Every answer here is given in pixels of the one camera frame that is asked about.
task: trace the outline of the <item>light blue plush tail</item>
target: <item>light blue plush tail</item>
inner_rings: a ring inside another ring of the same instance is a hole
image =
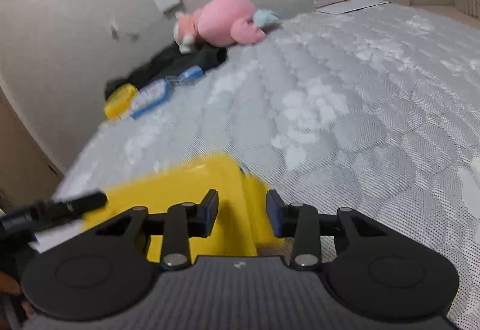
[[[257,10],[253,16],[253,23],[260,28],[265,28],[279,23],[279,18],[271,10]]]

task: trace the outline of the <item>bed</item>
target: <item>bed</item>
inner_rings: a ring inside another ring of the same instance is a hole
[[[140,119],[102,125],[57,198],[222,151],[287,202],[360,212],[449,258],[480,328],[480,31],[393,4],[301,14]],[[333,241],[322,242],[333,258]]]

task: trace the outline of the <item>round black disc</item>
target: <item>round black disc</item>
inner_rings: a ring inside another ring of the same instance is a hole
[[[355,243],[332,261],[328,281],[346,307],[389,322],[445,314],[458,289],[450,261],[391,236]]]
[[[63,244],[32,261],[22,275],[26,298],[62,320],[95,320],[141,300],[155,277],[142,253],[111,236]]]

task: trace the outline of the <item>gray gripper base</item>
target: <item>gray gripper base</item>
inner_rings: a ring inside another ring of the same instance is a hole
[[[315,274],[291,270],[280,257],[199,257],[189,269],[164,273],[144,300],[116,316],[94,322],[65,322],[38,315],[24,328],[454,329],[441,317],[410,324],[388,324],[360,317],[335,301]]]

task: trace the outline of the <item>stuffed animal's leg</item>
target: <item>stuffed animal's leg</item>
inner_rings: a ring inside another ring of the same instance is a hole
[[[254,44],[265,39],[265,32],[250,24],[246,19],[238,19],[230,29],[230,35],[240,44]]]

